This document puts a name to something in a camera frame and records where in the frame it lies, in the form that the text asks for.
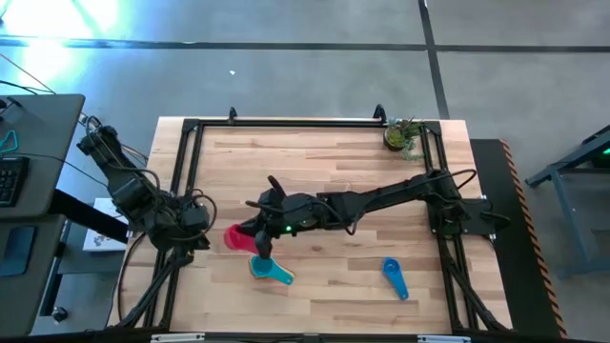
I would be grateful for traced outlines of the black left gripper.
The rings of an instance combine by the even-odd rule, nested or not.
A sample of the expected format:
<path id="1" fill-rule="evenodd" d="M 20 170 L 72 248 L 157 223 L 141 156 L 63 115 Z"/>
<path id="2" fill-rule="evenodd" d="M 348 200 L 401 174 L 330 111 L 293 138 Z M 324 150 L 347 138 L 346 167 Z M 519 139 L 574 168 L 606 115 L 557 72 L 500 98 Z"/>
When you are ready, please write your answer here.
<path id="1" fill-rule="evenodd" d="M 210 241 L 206 230 L 211 216 L 205 207 L 189 205 L 176 211 L 160 210 L 154 216 L 154 246 L 160 251 L 182 247 L 190 250 L 208 250 Z"/>

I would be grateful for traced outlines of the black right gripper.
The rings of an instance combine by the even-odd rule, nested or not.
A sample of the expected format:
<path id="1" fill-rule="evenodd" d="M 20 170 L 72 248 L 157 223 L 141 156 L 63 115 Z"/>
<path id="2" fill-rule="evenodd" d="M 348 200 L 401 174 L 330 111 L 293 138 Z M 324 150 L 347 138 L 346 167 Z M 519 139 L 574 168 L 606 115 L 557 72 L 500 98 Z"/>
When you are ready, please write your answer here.
<path id="1" fill-rule="evenodd" d="M 260 258 L 271 258 L 273 238 L 328 229 L 336 223 L 336 212 L 318 197 L 304 192 L 288 195 L 272 175 L 268 181 L 272 187 L 255 202 L 259 212 L 241 223 L 244 233 L 254 236 Z"/>

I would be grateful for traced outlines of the pink-red measuring cup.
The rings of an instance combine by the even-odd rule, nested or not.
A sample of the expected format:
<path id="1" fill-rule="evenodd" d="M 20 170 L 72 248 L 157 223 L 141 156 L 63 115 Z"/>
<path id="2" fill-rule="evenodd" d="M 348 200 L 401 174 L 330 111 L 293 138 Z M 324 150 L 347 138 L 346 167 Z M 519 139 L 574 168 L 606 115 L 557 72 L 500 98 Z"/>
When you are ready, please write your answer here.
<path id="1" fill-rule="evenodd" d="M 240 229 L 241 226 L 239 224 L 234 224 L 224 231 L 223 240 L 225 245 L 232 251 L 258 254 L 254 238 L 246 233 L 242 233 Z"/>

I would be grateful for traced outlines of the small blue measuring cup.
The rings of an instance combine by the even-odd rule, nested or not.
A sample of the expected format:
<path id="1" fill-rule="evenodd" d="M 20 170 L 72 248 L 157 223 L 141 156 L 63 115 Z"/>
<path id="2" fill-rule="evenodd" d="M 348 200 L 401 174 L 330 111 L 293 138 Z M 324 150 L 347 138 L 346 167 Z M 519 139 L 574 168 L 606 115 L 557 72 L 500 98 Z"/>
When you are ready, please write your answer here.
<path id="1" fill-rule="evenodd" d="M 382 272 L 394 288 L 397 297 L 401 301 L 407 300 L 409 298 L 409 291 L 398 261 L 394 258 L 386 257 L 383 260 Z"/>

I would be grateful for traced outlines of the white box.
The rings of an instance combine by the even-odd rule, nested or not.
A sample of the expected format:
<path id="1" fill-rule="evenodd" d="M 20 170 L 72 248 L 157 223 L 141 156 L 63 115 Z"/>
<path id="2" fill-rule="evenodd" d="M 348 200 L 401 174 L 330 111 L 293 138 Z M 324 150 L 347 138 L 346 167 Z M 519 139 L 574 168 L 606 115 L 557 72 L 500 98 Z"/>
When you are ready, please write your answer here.
<path id="1" fill-rule="evenodd" d="M 128 223 L 128 220 L 116 211 L 116 207 L 110 198 L 96 198 L 93 207 L 124 224 Z M 124 243 L 108 238 L 91 229 L 87 229 L 82 246 L 84 252 L 119 252 L 125 249 L 126 245 Z"/>

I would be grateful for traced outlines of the black desk support beam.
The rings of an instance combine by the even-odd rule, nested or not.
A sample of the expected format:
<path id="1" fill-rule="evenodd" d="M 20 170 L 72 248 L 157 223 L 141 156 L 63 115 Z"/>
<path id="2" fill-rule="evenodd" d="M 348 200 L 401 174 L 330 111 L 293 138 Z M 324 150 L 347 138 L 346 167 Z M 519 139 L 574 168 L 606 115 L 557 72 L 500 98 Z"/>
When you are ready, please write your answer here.
<path id="1" fill-rule="evenodd" d="M 128 243 L 127 224 L 60 190 L 53 192 L 48 214 L 64 215 L 70 221 L 110 239 L 124 244 Z"/>

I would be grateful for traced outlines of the small potted plant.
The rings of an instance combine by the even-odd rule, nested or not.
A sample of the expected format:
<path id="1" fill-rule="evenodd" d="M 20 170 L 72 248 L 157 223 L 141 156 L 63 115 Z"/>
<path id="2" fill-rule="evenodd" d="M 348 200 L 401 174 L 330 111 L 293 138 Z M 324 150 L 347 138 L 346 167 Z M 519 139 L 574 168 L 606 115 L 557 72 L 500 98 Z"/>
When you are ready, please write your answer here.
<path id="1" fill-rule="evenodd" d="M 422 159 L 423 153 L 415 153 L 416 139 L 420 137 L 421 128 L 422 124 L 414 117 L 390 119 L 385 124 L 383 143 L 389 151 L 400 152 L 407 161 Z"/>

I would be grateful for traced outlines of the dark mouse pad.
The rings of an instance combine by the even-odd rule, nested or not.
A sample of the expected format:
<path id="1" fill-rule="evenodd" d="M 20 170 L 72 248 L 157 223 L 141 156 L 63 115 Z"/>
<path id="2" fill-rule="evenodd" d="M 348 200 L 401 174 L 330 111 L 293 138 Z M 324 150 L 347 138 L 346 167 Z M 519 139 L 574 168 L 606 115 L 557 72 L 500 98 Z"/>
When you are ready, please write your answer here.
<path id="1" fill-rule="evenodd" d="M 34 226 L 17 227 L 10 230 L 3 257 L 0 259 L 0 277 L 12 277 L 26 272 L 35 233 Z"/>

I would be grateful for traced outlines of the grey desk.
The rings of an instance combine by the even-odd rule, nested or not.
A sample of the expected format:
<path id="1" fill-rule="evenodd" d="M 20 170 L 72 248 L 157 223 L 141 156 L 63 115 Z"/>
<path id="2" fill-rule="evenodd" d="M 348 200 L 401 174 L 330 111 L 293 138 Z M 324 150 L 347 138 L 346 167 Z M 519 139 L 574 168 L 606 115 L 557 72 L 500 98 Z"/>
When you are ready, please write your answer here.
<path id="1" fill-rule="evenodd" d="M 65 221 L 61 214 L 0 219 L 0 265 L 10 245 L 10 231 L 27 226 L 36 228 L 25 272 L 0 277 L 0 337 L 31 332 Z"/>
<path id="2" fill-rule="evenodd" d="M 28 157 L 28 176 L 14 207 L 0 208 L 1 219 L 36 217 L 50 206 L 80 112 L 82 94 L 7 95 L 0 97 L 0 139 L 9 130 L 19 149 L 2 157 Z"/>

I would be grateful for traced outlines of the black keyboard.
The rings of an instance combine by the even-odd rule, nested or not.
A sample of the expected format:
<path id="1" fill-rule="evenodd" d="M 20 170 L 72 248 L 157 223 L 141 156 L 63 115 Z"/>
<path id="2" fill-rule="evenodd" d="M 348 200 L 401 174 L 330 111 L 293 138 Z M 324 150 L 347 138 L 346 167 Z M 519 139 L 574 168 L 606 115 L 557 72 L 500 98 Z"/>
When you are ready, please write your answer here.
<path id="1" fill-rule="evenodd" d="M 28 157 L 0 158 L 0 208 L 14 207 L 28 176 Z"/>

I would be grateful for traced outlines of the teal triangular loop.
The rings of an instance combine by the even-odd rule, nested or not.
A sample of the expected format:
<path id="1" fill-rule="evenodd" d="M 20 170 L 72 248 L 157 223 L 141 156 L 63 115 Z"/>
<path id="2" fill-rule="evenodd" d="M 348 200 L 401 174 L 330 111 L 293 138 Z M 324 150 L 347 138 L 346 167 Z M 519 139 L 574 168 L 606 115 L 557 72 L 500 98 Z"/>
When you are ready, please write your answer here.
<path id="1" fill-rule="evenodd" d="M 9 130 L 7 134 L 0 139 L 0 154 L 15 152 L 19 149 L 18 135 L 15 130 Z"/>

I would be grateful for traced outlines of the black hazard-striped floor mat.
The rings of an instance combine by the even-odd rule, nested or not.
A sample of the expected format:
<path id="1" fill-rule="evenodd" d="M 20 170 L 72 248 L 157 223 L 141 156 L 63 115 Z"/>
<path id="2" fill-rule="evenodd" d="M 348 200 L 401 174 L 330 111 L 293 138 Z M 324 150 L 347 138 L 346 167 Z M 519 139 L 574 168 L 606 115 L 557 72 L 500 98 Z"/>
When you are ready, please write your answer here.
<path id="1" fill-rule="evenodd" d="M 508 144 L 473 139 L 482 193 L 511 224 L 499 231 L 495 251 L 513 328 L 521 334 L 565 338 L 567 331 L 549 268 Z"/>

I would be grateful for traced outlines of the blue-grey metal cart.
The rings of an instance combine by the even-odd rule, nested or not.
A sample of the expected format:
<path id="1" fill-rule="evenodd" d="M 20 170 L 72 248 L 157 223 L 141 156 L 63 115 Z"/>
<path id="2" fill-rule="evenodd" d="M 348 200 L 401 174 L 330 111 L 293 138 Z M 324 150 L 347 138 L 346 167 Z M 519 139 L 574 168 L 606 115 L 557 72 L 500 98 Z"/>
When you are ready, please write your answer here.
<path id="1" fill-rule="evenodd" d="M 610 124 L 525 179 L 531 188 L 546 181 L 556 190 L 578 252 L 558 277 L 610 272 Z"/>

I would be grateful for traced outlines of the white metal bracket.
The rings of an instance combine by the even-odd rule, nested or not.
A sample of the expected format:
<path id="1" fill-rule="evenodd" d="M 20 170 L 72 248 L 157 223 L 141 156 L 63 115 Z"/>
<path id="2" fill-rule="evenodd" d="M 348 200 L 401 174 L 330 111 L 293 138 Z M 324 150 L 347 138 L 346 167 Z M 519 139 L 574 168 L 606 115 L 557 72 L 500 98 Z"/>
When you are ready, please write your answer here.
<path id="1" fill-rule="evenodd" d="M 420 334 L 417 343 L 472 343 L 472 340 L 468 336 Z"/>
<path id="2" fill-rule="evenodd" d="M 202 343 L 205 338 L 204 333 L 161 333 L 154 334 L 150 343 Z"/>

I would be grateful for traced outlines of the black aluminium table frame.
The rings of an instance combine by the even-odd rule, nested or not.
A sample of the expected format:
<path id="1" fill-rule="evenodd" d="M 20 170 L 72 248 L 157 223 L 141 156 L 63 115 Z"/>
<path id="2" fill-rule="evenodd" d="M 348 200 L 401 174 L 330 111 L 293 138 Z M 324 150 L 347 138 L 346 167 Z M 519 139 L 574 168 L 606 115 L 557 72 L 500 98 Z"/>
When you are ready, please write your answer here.
<path id="1" fill-rule="evenodd" d="M 276 179 L 338 182 L 355 192 L 400 182 L 425 170 L 388 151 L 370 119 L 356 127 L 336 120 L 206 123 L 185 138 L 181 184 L 193 184 L 218 207 L 211 246 L 178 276 L 170 328 L 220 333 L 448 333 L 448 305 L 437 240 L 422 202 L 366 214 L 356 233 L 314 231 L 274 242 L 274 259 L 290 285 L 258 279 L 250 255 L 228 249 L 224 231 L 255 215 L 248 206 Z M 409 298 L 401 301 L 382 272 L 400 264 Z"/>

